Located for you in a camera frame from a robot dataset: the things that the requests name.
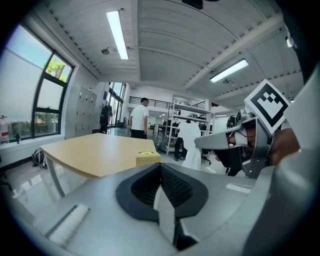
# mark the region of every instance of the metal table leg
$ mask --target metal table leg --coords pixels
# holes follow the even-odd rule
[[[53,182],[56,186],[56,188],[58,189],[59,193],[60,193],[60,196],[61,197],[64,197],[65,196],[65,193],[60,185],[60,182],[58,180],[58,177],[57,177],[57,174],[56,174],[56,170],[55,170],[55,166],[54,166],[54,163],[53,161],[46,155],[45,156],[45,159],[46,159],[46,164],[48,166],[48,169],[51,173],[51,176],[52,176],[52,179],[53,179]]]

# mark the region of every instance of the wooden table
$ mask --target wooden table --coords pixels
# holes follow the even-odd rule
[[[102,177],[136,167],[139,152],[155,152],[151,139],[95,133],[42,145],[48,169],[62,197],[53,161],[88,178]]]

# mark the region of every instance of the locker cabinet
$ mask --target locker cabinet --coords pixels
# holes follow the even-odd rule
[[[77,85],[71,88],[65,119],[66,139],[92,133],[96,121],[96,99],[97,95],[85,87]]]

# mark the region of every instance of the cable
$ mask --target cable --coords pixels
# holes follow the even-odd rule
[[[237,133],[240,133],[242,136],[244,136],[244,137],[246,137],[246,138],[253,138],[253,137],[256,136],[256,135],[253,135],[253,136],[248,137],[248,136],[244,135],[242,132],[240,132],[240,131],[238,131],[238,130],[236,130],[236,132],[237,132]]]

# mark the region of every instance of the white lab coat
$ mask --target white lab coat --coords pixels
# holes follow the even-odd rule
[[[185,132],[181,137],[183,139],[183,146],[188,150],[185,161],[182,163],[183,167],[200,170],[201,167],[201,149],[196,147],[195,138],[201,136],[201,131],[196,122],[187,124],[188,132]]]

